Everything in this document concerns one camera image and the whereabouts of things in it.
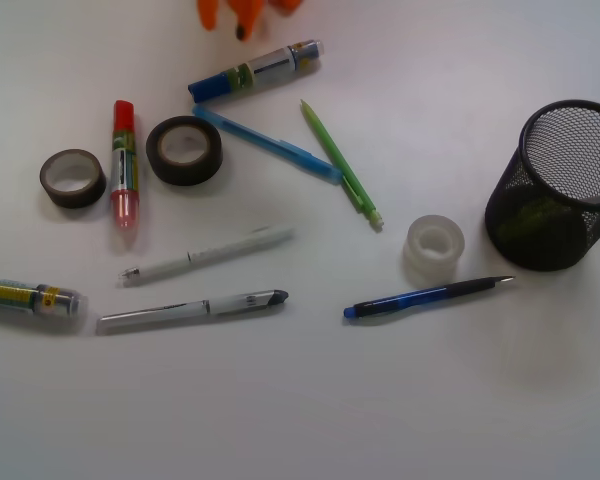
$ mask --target orange object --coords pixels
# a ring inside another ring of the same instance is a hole
[[[202,26],[207,30],[216,28],[216,12],[218,11],[218,0],[198,0],[198,15]]]
[[[253,25],[256,18],[260,15],[264,0],[228,0],[231,10],[238,16],[238,26],[236,27],[236,37],[238,40],[248,40],[253,31]]]
[[[227,0],[229,7],[238,16],[236,37],[238,40],[248,40],[253,32],[253,26],[262,8],[264,0]],[[302,3],[302,0],[269,0],[275,7],[281,8],[285,13],[292,13]],[[207,30],[216,27],[216,12],[218,11],[218,0],[198,0],[198,14],[202,26]]]

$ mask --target white pen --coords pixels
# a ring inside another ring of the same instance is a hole
[[[166,307],[148,308],[146,310],[137,310],[135,312],[107,315],[98,320],[96,334],[106,335],[112,328],[164,322],[176,318],[259,310],[274,305],[280,305],[284,303],[288,297],[289,294],[283,290],[266,290],[264,292],[221,297],[214,300],[180,303],[177,305],[167,305]]]
[[[212,247],[201,252],[187,252],[181,258],[148,267],[133,267],[122,272],[119,277],[125,286],[145,283],[168,277],[200,265],[236,257],[248,252],[271,247],[294,235],[294,229],[287,226],[263,227],[248,236],[220,247]]]

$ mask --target blue cap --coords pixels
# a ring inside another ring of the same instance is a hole
[[[193,95],[196,103],[205,102],[212,98],[231,93],[231,84],[226,72],[219,73],[213,77],[205,78],[199,82],[189,85],[189,92]]]

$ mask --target mesh pencil holder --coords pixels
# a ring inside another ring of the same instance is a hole
[[[566,100],[529,119],[485,223],[521,267],[560,270],[584,257],[600,238],[600,104]]]

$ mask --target blue mechanical pencil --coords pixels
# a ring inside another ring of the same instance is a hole
[[[251,142],[259,147],[269,150],[281,157],[286,158],[290,162],[297,166],[304,168],[305,170],[320,175],[329,182],[339,185],[342,182],[342,172],[335,168],[333,165],[327,162],[323,162],[319,158],[314,157],[306,150],[291,145],[284,140],[274,140],[261,133],[258,133],[250,128],[240,125],[236,122],[232,122],[216,113],[210,112],[206,108],[196,105],[193,108],[193,114],[206,120],[214,127],[224,130],[225,132],[232,133],[233,135]]]
[[[381,298],[370,302],[358,303],[344,309],[345,318],[360,318],[379,313],[391,313],[415,305],[439,302],[449,298],[461,297],[470,293],[481,292],[496,286],[500,282],[508,282],[515,277],[488,277],[467,282],[452,283],[437,288],[429,288],[417,292],[404,293],[395,297]]]

